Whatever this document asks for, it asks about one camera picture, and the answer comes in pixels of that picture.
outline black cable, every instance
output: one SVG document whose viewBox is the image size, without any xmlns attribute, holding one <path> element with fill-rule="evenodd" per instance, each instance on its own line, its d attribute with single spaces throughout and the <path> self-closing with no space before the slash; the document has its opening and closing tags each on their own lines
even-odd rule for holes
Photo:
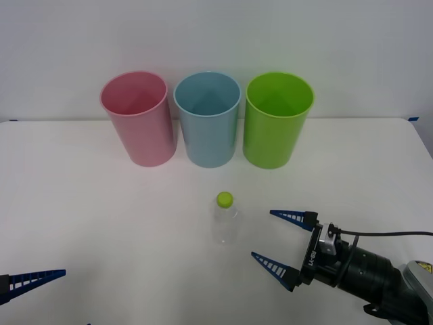
<svg viewBox="0 0 433 325">
<path fill-rule="evenodd" d="M 331 287 L 335 288 L 337 284 L 340 283 L 341 279 L 343 278 L 343 275 L 346 273 L 350 262 L 352 261 L 353 255 L 355 254 L 355 249 L 358 245 L 359 236 L 356 236 L 353 240 L 352 246 L 350 247 L 349 255 L 347 257 L 347 260 L 344 262 L 344 264 L 340 267 L 338 270 L 338 273 L 336 275 L 336 279 L 331 283 Z"/>
<path fill-rule="evenodd" d="M 433 232 L 349 232 L 348 230 L 334 229 L 336 234 L 345 234 L 353 236 L 369 236 L 369 237 L 390 237 L 390 236 L 433 236 Z"/>
</svg>

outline cup rim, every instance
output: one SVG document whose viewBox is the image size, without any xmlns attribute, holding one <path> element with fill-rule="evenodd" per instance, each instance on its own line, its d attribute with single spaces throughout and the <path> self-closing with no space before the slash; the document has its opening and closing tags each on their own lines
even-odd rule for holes
<svg viewBox="0 0 433 325">
<path fill-rule="evenodd" d="M 106 90 L 106 87 L 114 80 L 116 80 L 117 78 L 123 77 L 124 75 L 127 74 L 133 74 L 133 73 L 146 73 L 146 74 L 151 74 L 157 78 L 159 78 L 163 83 L 164 83 L 164 87 L 165 87 L 165 92 L 164 95 L 162 96 L 162 99 L 152 108 L 149 108 L 148 110 L 145 110 L 144 112 L 140 112 L 140 113 L 136 113 L 136 114 L 119 114 L 119 113 L 115 113 L 112 112 L 111 110 L 107 109 L 104 105 L 104 103 L 102 102 L 102 93 L 104 92 L 104 90 Z M 140 115 L 144 115 L 147 113 L 150 113 L 151 111 L 155 110 L 157 107 L 159 107 L 159 105 L 161 105 L 162 102 L 164 102 L 164 100 L 167 98 L 167 94 L 168 94 L 168 86 L 167 86 L 167 82 L 164 80 L 164 78 L 162 78 L 159 74 L 154 73 L 154 72 L 150 72 L 150 71 L 145 71 L 145 70 L 134 70 L 134 71 L 128 71 L 128 72 L 124 72 L 118 76 L 115 76 L 113 78 L 111 78 L 103 87 L 101 90 L 101 93 L 99 94 L 99 102 L 101 104 L 101 106 L 104 108 L 104 110 L 108 113 L 108 114 L 112 114 L 115 116 L 121 116 L 121 117 L 134 117 L 134 116 L 140 116 Z"/>
<path fill-rule="evenodd" d="M 262 76 L 265 76 L 266 74 L 275 74 L 275 73 L 277 73 L 277 74 L 287 74 L 287 75 L 290 75 L 290 76 L 296 77 L 297 79 L 299 79 L 299 80 L 301 80 L 302 82 L 304 82 L 304 83 L 309 87 L 309 89 L 311 90 L 311 94 L 313 95 L 313 100 L 311 101 L 311 105 L 310 105 L 310 107 L 308 107 L 304 112 L 301 112 L 301 113 L 299 113 L 299 114 L 297 114 L 297 115 L 291 115 L 291 116 L 278 116 L 278 115 L 272 115 L 272 114 L 269 114 L 269 113 L 263 112 L 262 110 L 260 110 L 259 108 L 257 108 L 257 107 L 256 107 L 256 106 L 251 102 L 250 98 L 248 97 L 248 88 L 250 87 L 251 83 L 252 83 L 254 80 L 256 80 L 257 78 L 260 78 L 260 77 L 262 77 Z M 251 81 L 250 81 L 250 82 L 248 83 L 248 85 L 246 86 L 245 97 L 246 97 L 246 100 L 247 100 L 247 102 L 249 103 L 249 105 L 251 105 L 251 107 L 253 107 L 253 109 L 255 109 L 257 112 L 259 112 L 259 113 L 261 113 L 261 114 L 263 114 L 263 115 L 266 115 L 266 116 L 268 116 L 268 117 L 278 118 L 278 119 L 295 118 L 295 117 L 298 117 L 298 116 L 300 116 L 300 115 L 303 115 L 303 114 L 308 113 L 309 110 L 311 109 L 311 107 L 313 106 L 314 101 L 315 101 L 315 99 L 316 99 L 316 96 L 315 96 L 315 94 L 314 94 L 313 88 L 311 88 L 311 86 L 309 85 L 309 83 L 307 83 L 303 78 L 301 78 L 300 76 L 297 76 L 296 74 L 288 73 L 288 72 L 284 72 L 284 71 L 269 71 L 269 72 L 266 72 L 266 73 L 259 74 L 258 76 L 255 76 L 253 79 L 251 79 Z"/>
<path fill-rule="evenodd" d="M 204 73 L 220 74 L 220 75 L 222 75 L 222 76 L 224 76 L 224 77 L 228 77 L 228 78 L 230 78 L 230 79 L 233 80 L 233 81 L 235 82 L 235 84 L 237 85 L 237 88 L 239 89 L 239 98 L 237 99 L 237 102 L 236 102 L 232 107 L 230 107 L 228 110 L 226 110 L 226 111 L 224 111 L 224 112 L 222 112 L 222 113 L 214 114 L 214 115 L 199 115 L 199 114 L 192 113 L 192 112 L 190 112 L 190 111 L 184 109 L 184 108 L 183 108 L 182 106 L 180 106 L 179 103 L 177 102 L 177 99 L 176 99 L 176 90 L 177 90 L 177 88 L 179 87 L 179 85 L 180 85 L 184 80 L 188 79 L 189 77 L 195 76 L 196 74 L 204 74 Z M 223 115 L 223 114 L 227 114 L 228 112 L 234 110 L 234 109 L 236 108 L 237 105 L 239 105 L 239 103 L 240 103 L 240 101 L 241 101 L 241 97 L 242 97 L 242 89 L 241 89 L 241 87 L 239 86 L 239 83 L 238 83 L 238 82 L 237 82 L 233 77 L 229 76 L 228 74 L 225 74 L 224 72 L 211 71 L 211 70 L 199 71 L 199 72 L 191 73 L 190 75 L 188 75 L 188 76 L 186 76 L 185 78 L 183 78 L 182 80 L 180 80 L 180 81 L 177 83 L 177 85 L 176 85 L 176 87 L 175 87 L 175 90 L 173 91 L 173 99 L 174 99 L 174 101 L 175 101 L 175 103 L 176 103 L 176 106 L 179 107 L 180 110 L 182 110 L 183 112 L 185 112 L 185 113 L 187 113 L 187 114 L 189 114 L 189 115 L 196 116 L 196 117 L 203 117 L 203 118 L 208 118 L 208 117 L 217 117 L 217 116 L 220 116 L 220 115 Z"/>
</svg>

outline blue cup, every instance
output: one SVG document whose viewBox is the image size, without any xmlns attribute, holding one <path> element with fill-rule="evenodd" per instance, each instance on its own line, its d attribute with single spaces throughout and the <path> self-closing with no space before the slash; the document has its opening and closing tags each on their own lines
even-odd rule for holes
<svg viewBox="0 0 433 325">
<path fill-rule="evenodd" d="M 189 159 L 201 167 L 228 163 L 235 153 L 238 83 L 219 72 L 199 72 L 175 88 L 181 127 Z"/>
</svg>

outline white table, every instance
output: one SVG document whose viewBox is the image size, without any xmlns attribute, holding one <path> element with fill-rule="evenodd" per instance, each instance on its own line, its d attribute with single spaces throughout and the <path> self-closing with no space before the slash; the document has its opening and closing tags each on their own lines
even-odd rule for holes
<svg viewBox="0 0 433 325">
<path fill-rule="evenodd" d="M 0 274 L 67 269 L 1 306 L 2 325 L 386 324 L 320 282 L 288 292 L 250 251 L 302 264 L 310 234 L 269 209 L 317 211 L 346 230 L 432 231 L 433 160 L 415 129 L 310 119 L 290 162 L 264 170 L 244 158 L 242 126 L 233 159 L 203 169 L 181 138 L 165 165 L 134 165 L 108 121 L 0 124 Z M 210 235 L 223 190 L 244 214 L 233 246 Z M 359 246 L 398 266 L 433 261 L 432 243 Z"/>
</svg>

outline pink cup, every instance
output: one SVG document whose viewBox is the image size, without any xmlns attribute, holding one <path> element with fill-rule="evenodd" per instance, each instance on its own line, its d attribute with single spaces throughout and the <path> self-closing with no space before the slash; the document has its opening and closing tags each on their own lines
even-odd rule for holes
<svg viewBox="0 0 433 325">
<path fill-rule="evenodd" d="M 101 104 L 138 165 L 161 165 L 176 151 L 167 92 L 165 81 L 146 71 L 121 74 L 101 91 Z"/>
</svg>

